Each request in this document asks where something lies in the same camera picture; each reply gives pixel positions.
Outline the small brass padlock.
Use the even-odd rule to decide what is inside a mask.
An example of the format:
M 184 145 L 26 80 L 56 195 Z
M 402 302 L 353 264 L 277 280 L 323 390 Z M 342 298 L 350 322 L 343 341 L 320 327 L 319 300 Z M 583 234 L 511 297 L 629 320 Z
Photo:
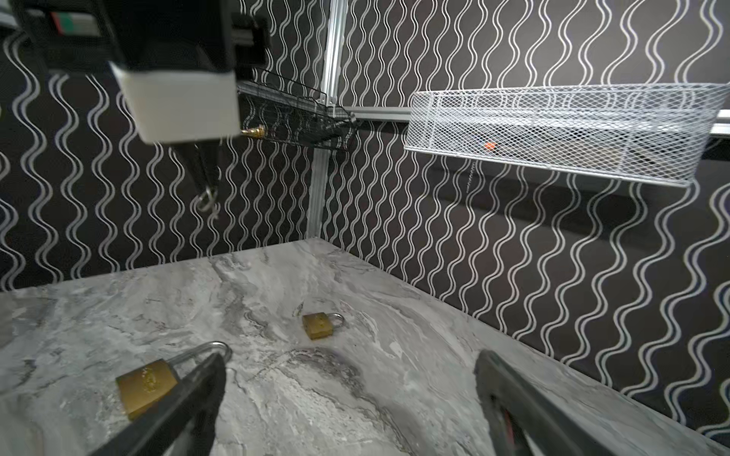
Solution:
M 304 332 L 310 340 L 332 336 L 345 323 L 346 319 L 340 313 L 308 313 L 302 317 Z

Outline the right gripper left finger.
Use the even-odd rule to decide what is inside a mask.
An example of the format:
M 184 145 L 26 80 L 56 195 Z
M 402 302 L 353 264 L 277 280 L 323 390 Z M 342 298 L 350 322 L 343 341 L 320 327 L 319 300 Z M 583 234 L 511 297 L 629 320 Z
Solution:
M 208 455 L 226 386 L 224 358 L 210 355 L 95 455 Z

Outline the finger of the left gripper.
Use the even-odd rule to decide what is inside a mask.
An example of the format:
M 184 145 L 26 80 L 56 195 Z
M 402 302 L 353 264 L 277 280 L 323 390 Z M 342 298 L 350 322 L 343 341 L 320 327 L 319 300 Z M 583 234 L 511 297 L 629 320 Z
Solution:
M 199 142 L 178 142 L 171 148 L 186 167 L 199 194 L 210 190 L 213 194 L 219 187 L 218 159 L 221 140 Z

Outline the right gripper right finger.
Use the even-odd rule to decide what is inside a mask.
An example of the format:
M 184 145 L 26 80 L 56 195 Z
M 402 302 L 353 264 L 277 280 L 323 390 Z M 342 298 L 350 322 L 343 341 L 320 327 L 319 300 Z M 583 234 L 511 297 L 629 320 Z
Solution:
M 473 370 L 482 412 L 497 455 L 611 455 L 495 351 L 479 353 Z

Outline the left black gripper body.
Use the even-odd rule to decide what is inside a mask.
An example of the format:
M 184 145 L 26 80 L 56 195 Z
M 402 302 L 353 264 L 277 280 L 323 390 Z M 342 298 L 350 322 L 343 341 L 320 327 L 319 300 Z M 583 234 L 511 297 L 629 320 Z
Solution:
M 269 22 L 233 1 L 11 1 L 52 71 L 249 74 L 267 61 Z

